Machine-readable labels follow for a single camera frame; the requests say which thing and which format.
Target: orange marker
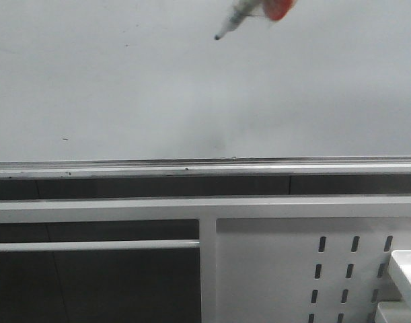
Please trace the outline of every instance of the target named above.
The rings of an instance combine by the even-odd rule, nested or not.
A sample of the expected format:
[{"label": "orange marker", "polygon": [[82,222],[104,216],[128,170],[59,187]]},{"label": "orange marker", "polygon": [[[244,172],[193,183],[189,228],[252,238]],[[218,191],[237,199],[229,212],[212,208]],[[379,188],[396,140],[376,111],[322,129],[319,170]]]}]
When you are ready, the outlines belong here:
[{"label": "orange marker", "polygon": [[220,32],[216,34],[215,40],[237,29],[260,4],[262,4],[265,16],[276,22],[281,20],[296,2],[297,0],[238,0],[231,14],[223,22]]}]

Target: gray surface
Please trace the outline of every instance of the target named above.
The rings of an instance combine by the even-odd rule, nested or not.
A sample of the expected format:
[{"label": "gray surface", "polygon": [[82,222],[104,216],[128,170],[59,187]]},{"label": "gray surface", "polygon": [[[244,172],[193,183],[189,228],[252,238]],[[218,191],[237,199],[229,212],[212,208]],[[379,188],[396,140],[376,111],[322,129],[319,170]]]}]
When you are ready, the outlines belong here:
[{"label": "gray surface", "polygon": [[0,162],[411,155],[411,0],[231,2],[0,1]]},{"label": "gray surface", "polygon": [[[375,289],[378,300],[400,299],[387,275],[377,278],[379,265],[389,260],[383,251],[389,235],[392,249],[411,249],[411,218],[218,220],[217,321],[307,322],[315,314],[314,322],[334,323],[341,313],[343,322],[366,322],[377,306]],[[351,252],[354,236],[359,247]],[[319,279],[316,264],[322,265]],[[354,264],[351,279],[348,264]],[[317,303],[311,304],[314,289]]]}]

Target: white shelf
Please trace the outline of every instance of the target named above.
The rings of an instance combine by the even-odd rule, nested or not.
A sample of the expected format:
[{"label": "white shelf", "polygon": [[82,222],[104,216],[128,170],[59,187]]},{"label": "white shelf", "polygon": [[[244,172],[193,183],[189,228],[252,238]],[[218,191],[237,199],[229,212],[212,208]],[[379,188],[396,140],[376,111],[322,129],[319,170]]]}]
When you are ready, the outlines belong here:
[{"label": "white shelf", "polygon": [[388,271],[411,309],[411,250],[393,251]]},{"label": "white shelf", "polygon": [[377,306],[375,323],[411,323],[411,311],[403,301],[383,301]]}]

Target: perforated panel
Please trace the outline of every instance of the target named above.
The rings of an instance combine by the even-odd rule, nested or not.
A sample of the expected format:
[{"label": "perforated panel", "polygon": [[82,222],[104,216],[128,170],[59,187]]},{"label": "perforated panel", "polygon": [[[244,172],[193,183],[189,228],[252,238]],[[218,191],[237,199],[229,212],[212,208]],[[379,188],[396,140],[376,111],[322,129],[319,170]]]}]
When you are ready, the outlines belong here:
[{"label": "perforated panel", "polygon": [[411,218],[220,219],[218,322],[367,323],[399,300],[386,267]]}]

